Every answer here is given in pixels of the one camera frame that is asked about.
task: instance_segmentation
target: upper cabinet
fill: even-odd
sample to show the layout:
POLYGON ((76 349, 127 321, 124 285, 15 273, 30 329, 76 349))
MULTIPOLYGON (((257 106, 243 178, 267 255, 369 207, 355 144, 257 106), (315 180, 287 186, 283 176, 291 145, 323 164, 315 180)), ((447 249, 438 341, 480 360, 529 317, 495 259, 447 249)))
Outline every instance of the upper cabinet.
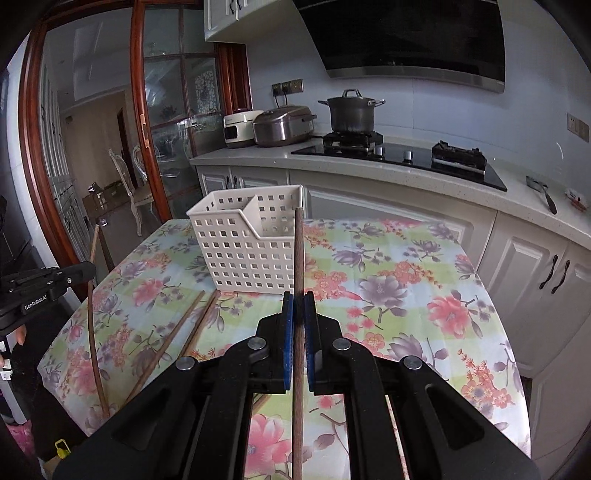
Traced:
POLYGON ((247 43, 273 30, 289 13, 291 0, 205 0, 205 40, 247 43))

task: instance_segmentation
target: wooden stick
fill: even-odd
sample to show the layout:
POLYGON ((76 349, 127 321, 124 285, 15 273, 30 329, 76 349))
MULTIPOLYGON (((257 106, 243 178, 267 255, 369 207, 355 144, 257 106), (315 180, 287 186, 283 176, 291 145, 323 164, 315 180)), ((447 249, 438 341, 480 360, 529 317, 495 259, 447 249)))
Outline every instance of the wooden stick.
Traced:
MULTIPOLYGON (((96 243, 99 238, 100 225, 95 225, 95 234, 90 245, 90 262, 94 263, 96 256, 96 243)), ((99 362, 96 359, 96 339, 95 339, 95 319, 92 313, 92 280, 88 282, 88 295, 86 297, 86 311, 88 317, 88 343, 90 345, 90 363, 92 364, 92 374, 95 378, 96 392, 99 396, 100 409, 103 413, 103 418, 109 418, 109 404, 105 390, 103 390, 103 382, 100 380, 99 362)))
POLYGON ((181 348, 178 358, 181 358, 183 355, 187 355, 191 345, 201 335, 201 332, 203 330, 202 325, 205 325, 204 320, 209 318, 211 311, 213 309, 213 306, 216 304, 216 300, 219 298, 219 296, 220 296, 220 291, 215 290, 212 293, 212 296, 209 297, 209 300, 207 301, 207 305, 205 305, 205 308, 201 312, 201 315, 199 316, 199 318, 195 322, 195 326, 193 326, 193 330, 191 330, 191 333, 187 337, 187 341, 184 343, 183 348, 181 348))
POLYGON ((103 256, 105 257, 107 270, 109 270, 109 273, 111 273, 115 269, 115 263, 113 262, 113 257, 111 256, 111 251, 107 245, 107 240, 105 239, 105 234, 102 228, 99 228, 99 242, 100 249, 103 251, 103 256))
POLYGON ((152 372, 156 368, 156 365, 158 365, 158 362, 160 361, 160 359, 164 355, 164 352, 168 349, 168 347, 170 346, 170 344, 174 340, 174 337, 177 336, 177 333, 181 329, 181 327, 183 326, 185 320, 187 320, 189 318, 189 316, 191 315, 191 312, 195 309, 195 307, 197 306, 197 303, 199 303, 201 301, 201 299, 203 298, 204 295, 205 295, 205 292, 202 290, 201 292, 199 292, 199 295, 197 295, 195 300, 193 300, 193 303, 191 304, 189 309, 184 313, 184 315, 181 317, 181 319, 178 321, 178 323, 173 328, 172 332, 170 332, 170 334, 166 337, 164 342, 162 342, 162 345, 160 346, 160 348, 156 352, 156 355, 154 355, 150 364, 142 373, 142 376, 139 378, 139 380, 136 382, 134 387, 131 389, 131 392, 129 393, 129 395, 127 396, 127 398, 125 399, 125 402, 123 403, 123 405, 121 405, 121 407, 123 407, 124 405, 127 405, 131 401, 131 399, 134 398, 139 393, 139 391, 142 389, 142 387, 146 383, 148 377, 150 377, 150 375, 152 374, 152 372))
POLYGON ((304 210, 295 209, 292 478, 302 479, 304 450, 304 210))

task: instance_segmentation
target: electrical outlet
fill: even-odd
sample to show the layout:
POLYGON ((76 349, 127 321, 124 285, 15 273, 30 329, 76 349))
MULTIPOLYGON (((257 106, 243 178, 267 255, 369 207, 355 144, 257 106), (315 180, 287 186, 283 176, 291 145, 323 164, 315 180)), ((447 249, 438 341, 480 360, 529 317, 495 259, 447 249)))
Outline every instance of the electrical outlet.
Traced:
POLYGON ((273 97, 279 97, 280 95, 283 95, 280 83, 274 83, 271 85, 271 89, 273 90, 273 97))
POLYGON ((567 119, 566 128, 569 130, 569 132, 574 133, 575 135, 577 135, 578 137, 582 138, 587 143, 589 143, 589 126, 588 126, 588 124, 586 124, 582 120, 576 118, 575 116, 571 115, 570 113, 567 113, 566 119, 567 119))
POLYGON ((301 93, 304 91, 304 80, 297 79, 290 81, 290 93, 301 93))

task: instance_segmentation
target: rice cooker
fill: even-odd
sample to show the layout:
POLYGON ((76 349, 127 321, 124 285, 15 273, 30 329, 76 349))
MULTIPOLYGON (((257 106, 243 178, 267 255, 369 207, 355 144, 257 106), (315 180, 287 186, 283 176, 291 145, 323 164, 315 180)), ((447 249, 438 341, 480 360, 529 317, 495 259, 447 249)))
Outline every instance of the rice cooker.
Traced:
POLYGON ((223 118, 223 136, 228 148, 256 145, 252 123, 262 112, 263 110, 238 110, 223 118))

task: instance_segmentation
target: glass pane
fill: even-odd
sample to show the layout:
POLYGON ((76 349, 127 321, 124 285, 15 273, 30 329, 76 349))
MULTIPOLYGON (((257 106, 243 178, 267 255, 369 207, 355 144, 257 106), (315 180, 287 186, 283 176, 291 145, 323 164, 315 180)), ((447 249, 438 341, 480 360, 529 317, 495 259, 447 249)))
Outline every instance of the glass pane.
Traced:
POLYGON ((178 10, 176 8, 146 10, 144 18, 144 57, 180 53, 178 40, 178 10))
POLYGON ((221 109, 215 59, 187 59, 185 68, 191 114, 207 115, 219 112, 221 109))
POLYGON ((184 52, 213 52, 213 42, 205 41, 203 10, 186 8, 183 15, 184 52))
POLYGON ((221 113, 190 118, 191 134, 196 155, 203 155, 226 146, 223 137, 223 116, 221 113))
POLYGON ((193 155, 188 125, 183 120, 152 130, 156 161, 174 218, 186 218, 185 212, 203 198, 199 177, 189 163, 193 155))
POLYGON ((187 116, 180 60, 146 61, 144 73, 150 124, 163 124, 187 116))

